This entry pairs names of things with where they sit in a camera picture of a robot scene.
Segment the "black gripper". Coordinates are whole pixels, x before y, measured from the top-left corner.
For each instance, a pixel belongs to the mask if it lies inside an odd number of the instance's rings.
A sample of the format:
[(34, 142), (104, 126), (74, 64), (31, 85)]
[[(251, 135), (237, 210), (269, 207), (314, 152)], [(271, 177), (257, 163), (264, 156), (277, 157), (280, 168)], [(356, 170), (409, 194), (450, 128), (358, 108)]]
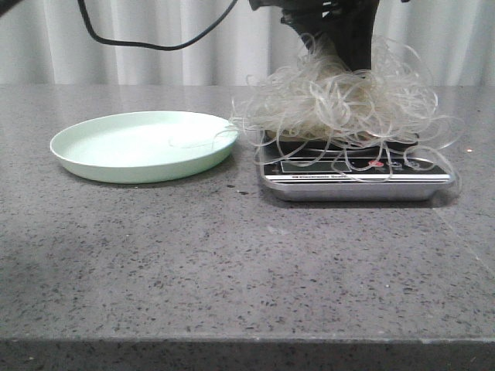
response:
[[(249, 0), (249, 4), (253, 10), (265, 6), (283, 9), (281, 23), (299, 35), (308, 51), (315, 49), (325, 33), (350, 70), (371, 69), (371, 43), (379, 1)], [(334, 9), (343, 12), (328, 14), (322, 28), (323, 12)]]

